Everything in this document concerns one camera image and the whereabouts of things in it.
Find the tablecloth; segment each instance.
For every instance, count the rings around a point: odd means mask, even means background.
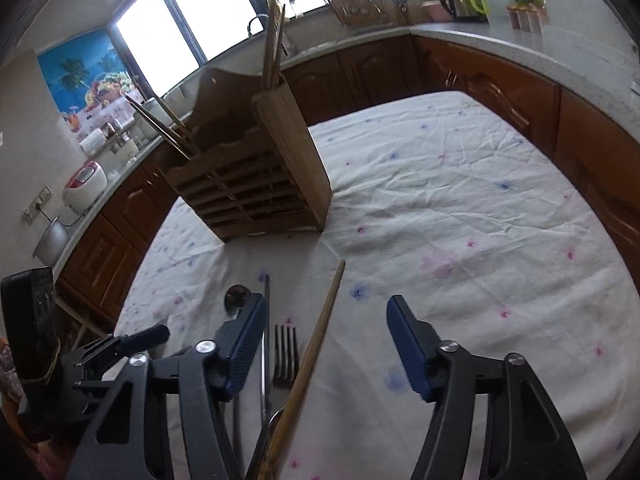
[[[334,196],[322,234],[220,242],[180,199],[134,280],[116,333],[167,324],[169,355],[211,338],[226,289],[261,292],[304,350],[339,258],[334,313],[281,478],[409,478],[433,407],[409,387],[386,327],[402,294],[473,354],[523,354],[604,479],[640,430],[640,300],[606,231],[527,139],[460,92],[369,108],[310,128]],[[259,358],[242,391],[248,464],[260,421]],[[465,479],[481,457],[479,397]],[[188,478],[177,404],[170,429]]]

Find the electrical outlet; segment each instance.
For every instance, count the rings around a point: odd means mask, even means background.
[[[33,224],[33,221],[40,214],[38,208],[43,208],[49,199],[51,199],[51,195],[51,190],[47,186],[43,187],[33,202],[29,204],[29,207],[22,212],[22,218],[24,218],[27,224]]]

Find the fork tines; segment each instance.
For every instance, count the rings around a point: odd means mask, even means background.
[[[285,339],[285,327],[275,326],[275,360],[273,371],[273,382],[276,386],[293,384],[298,376],[300,361],[298,359],[298,339],[296,328],[287,326],[287,338]]]

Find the white appliance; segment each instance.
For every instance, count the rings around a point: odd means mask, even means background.
[[[94,160],[74,173],[62,190],[62,200],[75,213],[81,215],[89,209],[98,197],[107,189],[107,177],[104,170]]]

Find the kitchen counter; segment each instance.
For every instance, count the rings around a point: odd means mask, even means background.
[[[95,218],[100,213],[100,210],[103,206],[109,201],[109,199],[113,196],[116,190],[120,187],[127,177],[133,173],[133,171],[155,150],[160,143],[163,141],[162,137],[156,137],[151,142],[149,142],[146,146],[144,146],[139,152],[138,156],[126,164],[121,170],[118,176],[111,180],[107,189],[104,190],[104,193],[100,195],[98,200],[91,206],[89,211],[78,220],[78,223],[74,225],[72,228],[69,228],[70,240],[65,246],[65,250],[60,254],[56,264],[53,266],[53,279],[57,280],[60,272],[62,272],[63,267],[66,264],[66,261],[71,256],[71,253],[76,248],[76,245],[84,235],[84,232],[88,229],[89,225],[95,220]]]
[[[545,27],[540,36],[487,23],[425,23],[385,28],[320,44],[282,63],[286,70],[305,61],[359,44],[405,35],[449,41],[503,57],[555,81],[599,108],[640,142],[640,64],[606,45]]]

